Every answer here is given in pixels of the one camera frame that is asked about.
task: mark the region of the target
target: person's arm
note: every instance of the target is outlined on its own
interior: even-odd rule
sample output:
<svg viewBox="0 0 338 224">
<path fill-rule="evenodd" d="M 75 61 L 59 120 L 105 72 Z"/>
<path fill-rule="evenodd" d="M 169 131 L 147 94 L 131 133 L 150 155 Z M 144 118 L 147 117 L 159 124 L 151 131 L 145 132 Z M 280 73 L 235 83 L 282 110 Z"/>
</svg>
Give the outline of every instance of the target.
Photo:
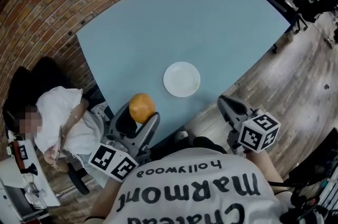
<svg viewBox="0 0 338 224">
<path fill-rule="evenodd" d="M 63 149 L 63 146 L 67 140 L 67 136 L 68 136 L 70 129 L 72 129 L 72 127 L 75 124 L 77 124 L 79 120 L 83 117 L 88 106 L 89 106 L 88 101 L 82 98 L 80 104 L 74 107 L 73 110 L 71 111 L 65 125 L 62 126 L 61 150 Z"/>
<path fill-rule="evenodd" d="M 260 169 L 260 171 L 262 171 L 267 181 L 283 183 L 283 179 L 280 177 L 268 153 L 265 150 L 260 153 L 248 151 L 246 156 L 248 160 L 253 162 L 253 164 L 255 164 Z M 273 189 L 274 194 L 287 190 L 287 188 L 280 186 L 272 186 L 271 188 Z"/>
<path fill-rule="evenodd" d="M 110 178 L 105 188 L 101 191 L 100 196 L 96 199 L 93 207 L 91 208 L 88 218 L 105 219 L 112 209 L 121 185 L 122 183 Z"/>
</svg>

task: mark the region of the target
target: wooden floor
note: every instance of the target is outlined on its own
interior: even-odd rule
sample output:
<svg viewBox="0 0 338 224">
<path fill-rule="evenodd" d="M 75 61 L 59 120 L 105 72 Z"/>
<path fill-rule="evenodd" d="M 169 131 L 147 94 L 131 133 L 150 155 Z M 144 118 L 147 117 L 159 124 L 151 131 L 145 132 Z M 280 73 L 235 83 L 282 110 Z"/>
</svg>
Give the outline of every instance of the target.
<svg viewBox="0 0 338 224">
<path fill-rule="evenodd" d="M 324 42 L 334 29 L 332 18 L 332 14 L 323 14 L 307 31 L 283 35 L 277 42 L 277 54 L 268 51 L 225 92 L 270 112 L 281 122 L 278 141 L 269 149 L 269 155 L 283 178 L 333 127 L 338 127 L 338 49 Z M 229 151 L 229 125 L 216 103 L 186 127 L 193 135 L 207 136 Z M 64 183 L 61 180 L 66 179 L 53 175 L 52 187 L 59 188 Z M 73 191 L 60 199 L 62 206 L 51 210 L 55 223 L 83 222 L 100 192 L 95 184 L 89 188 L 87 196 Z"/>
</svg>

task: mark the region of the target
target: seated woman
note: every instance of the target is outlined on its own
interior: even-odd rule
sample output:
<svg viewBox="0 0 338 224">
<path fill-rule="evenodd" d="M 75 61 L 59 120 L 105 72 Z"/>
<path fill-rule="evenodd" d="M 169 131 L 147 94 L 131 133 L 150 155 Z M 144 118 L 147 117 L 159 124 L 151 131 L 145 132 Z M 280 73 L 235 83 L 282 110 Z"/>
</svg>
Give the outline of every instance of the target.
<svg viewBox="0 0 338 224">
<path fill-rule="evenodd" d="M 46 162 L 60 171 L 68 171 L 62 151 L 71 153 L 103 187 L 108 176 L 87 162 L 104 134 L 104 122 L 100 115 L 88 112 L 87 108 L 88 101 L 82 97 L 82 89 L 55 87 L 40 96 L 35 106 L 26 106 L 10 114 L 14 124 L 9 128 L 22 135 L 31 134 Z"/>
</svg>

